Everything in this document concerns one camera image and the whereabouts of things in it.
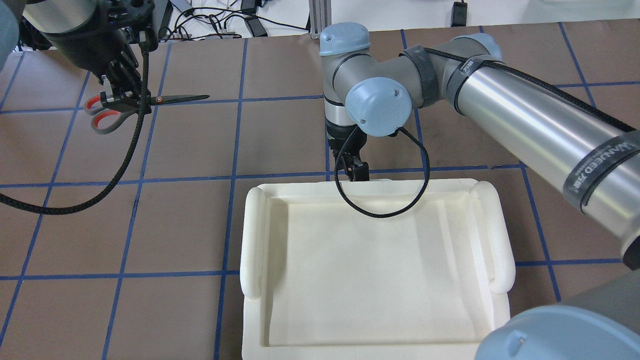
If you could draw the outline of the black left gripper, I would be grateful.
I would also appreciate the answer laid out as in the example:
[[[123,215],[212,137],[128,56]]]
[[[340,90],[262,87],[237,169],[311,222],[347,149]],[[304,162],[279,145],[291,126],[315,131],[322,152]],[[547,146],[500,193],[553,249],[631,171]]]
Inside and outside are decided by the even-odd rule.
[[[149,51],[158,47],[154,30],[153,0],[99,0],[99,40],[106,42],[99,55],[106,64],[97,73],[100,84],[110,86],[114,93],[100,92],[104,108],[138,108],[141,103],[142,76],[132,44],[146,45]]]

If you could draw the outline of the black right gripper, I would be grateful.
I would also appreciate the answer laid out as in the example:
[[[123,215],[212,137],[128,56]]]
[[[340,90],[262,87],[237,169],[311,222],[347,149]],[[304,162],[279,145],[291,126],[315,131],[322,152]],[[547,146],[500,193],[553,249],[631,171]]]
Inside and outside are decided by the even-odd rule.
[[[350,137],[342,153],[343,161],[350,166],[350,182],[368,182],[370,167],[361,158],[361,149],[366,145],[368,135],[356,124],[343,126],[325,119],[325,125],[327,144],[334,161],[338,161],[339,152]]]

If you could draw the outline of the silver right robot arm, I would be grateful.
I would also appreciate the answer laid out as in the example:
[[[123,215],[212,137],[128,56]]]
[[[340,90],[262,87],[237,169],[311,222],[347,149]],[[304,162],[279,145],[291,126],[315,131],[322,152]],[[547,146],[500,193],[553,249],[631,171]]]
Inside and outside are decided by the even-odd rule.
[[[528,165],[564,200],[621,242],[630,273],[489,333],[477,360],[639,358],[639,131],[553,85],[507,66],[486,33],[379,62],[359,23],[319,35],[326,137],[334,173],[366,182],[367,136],[407,134],[411,112],[445,100]]]

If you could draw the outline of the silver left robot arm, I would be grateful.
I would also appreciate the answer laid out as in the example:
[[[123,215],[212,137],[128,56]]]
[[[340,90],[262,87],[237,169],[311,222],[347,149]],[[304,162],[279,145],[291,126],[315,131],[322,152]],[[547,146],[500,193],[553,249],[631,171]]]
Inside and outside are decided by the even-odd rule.
[[[152,0],[3,0],[1,63],[18,45],[26,19],[74,66],[93,73],[106,89],[101,103],[137,109],[146,86],[131,44],[158,47]]]

